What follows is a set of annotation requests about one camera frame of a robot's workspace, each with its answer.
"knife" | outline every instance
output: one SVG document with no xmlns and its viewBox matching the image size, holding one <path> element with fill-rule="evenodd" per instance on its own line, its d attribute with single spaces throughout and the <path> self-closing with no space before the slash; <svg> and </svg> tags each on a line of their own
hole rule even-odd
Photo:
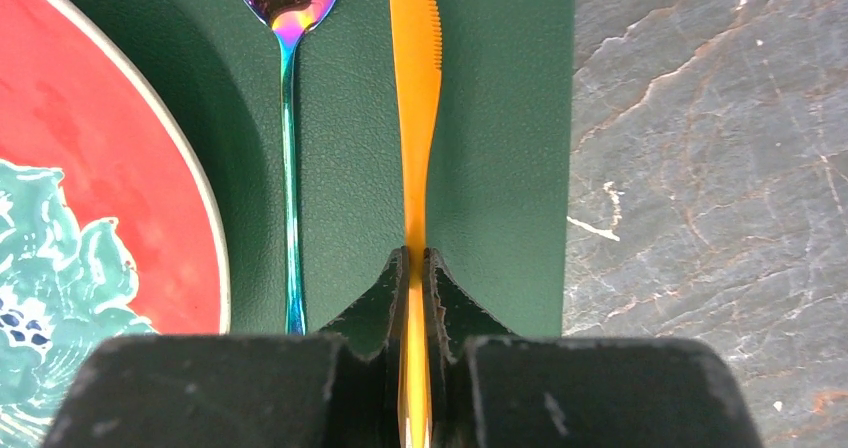
<svg viewBox="0 0 848 448">
<path fill-rule="evenodd" d="M 405 244 L 410 276 L 401 348 L 401 446 L 430 445 L 430 374 L 422 270 L 427 247 L 427 169 L 442 84 L 442 28 L 436 0 L 389 0 L 403 165 Z"/>
</svg>

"cutlery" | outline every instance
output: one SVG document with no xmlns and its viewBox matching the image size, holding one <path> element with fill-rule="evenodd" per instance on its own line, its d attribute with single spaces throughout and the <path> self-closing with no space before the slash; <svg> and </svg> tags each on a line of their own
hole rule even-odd
<svg viewBox="0 0 848 448">
<path fill-rule="evenodd" d="M 282 54 L 283 190 L 286 209 L 286 333 L 306 332 L 303 274 L 298 237 L 297 159 L 294 124 L 294 58 L 303 36 L 330 12 L 336 0 L 244 0 L 273 30 Z"/>
<path fill-rule="evenodd" d="M 422 270 L 427 247 L 427 168 L 442 82 L 436 0 L 389 0 L 403 165 L 409 297 L 402 343 L 398 423 L 402 446 L 429 446 L 430 376 Z"/>
</svg>

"plate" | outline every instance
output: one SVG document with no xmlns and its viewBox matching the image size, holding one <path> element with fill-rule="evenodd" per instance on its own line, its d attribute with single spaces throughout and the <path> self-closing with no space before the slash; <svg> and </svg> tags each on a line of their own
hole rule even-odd
<svg viewBox="0 0 848 448">
<path fill-rule="evenodd" d="M 229 328 L 220 217 L 144 78 L 67 0 L 0 0 L 0 446 L 105 338 Z"/>
</svg>

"tableware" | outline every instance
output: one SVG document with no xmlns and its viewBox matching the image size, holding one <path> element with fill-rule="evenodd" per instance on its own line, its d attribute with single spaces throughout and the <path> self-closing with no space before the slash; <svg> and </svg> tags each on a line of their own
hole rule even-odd
<svg viewBox="0 0 848 448">
<path fill-rule="evenodd" d="M 389 0 L 403 164 L 410 276 L 398 400 L 402 444 L 429 446 L 430 393 L 422 270 L 427 247 L 427 170 L 442 82 L 436 0 Z"/>
<path fill-rule="evenodd" d="M 0 0 L 0 446 L 40 446 L 105 338 L 221 333 L 215 200 L 142 75 L 67 0 Z"/>
<path fill-rule="evenodd" d="M 273 30 L 282 54 L 283 188 L 286 197 L 286 333 L 304 334 L 300 265 L 297 159 L 294 124 L 294 54 L 303 36 L 318 26 L 336 0 L 244 0 Z"/>
</svg>

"green placemat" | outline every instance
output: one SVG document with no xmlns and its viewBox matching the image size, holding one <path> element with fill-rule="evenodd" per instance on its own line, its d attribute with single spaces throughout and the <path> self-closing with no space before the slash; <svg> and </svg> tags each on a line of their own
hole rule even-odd
<svg viewBox="0 0 848 448">
<path fill-rule="evenodd" d="M 241 0 L 71 1 L 147 77 L 206 170 L 230 252 L 233 331 L 281 331 L 273 36 Z M 558 335 L 574 0 L 438 3 L 444 81 L 430 245 L 512 329 Z M 314 330 L 370 287 L 403 243 L 388 0 L 339 0 L 298 61 L 305 299 Z"/>
</svg>

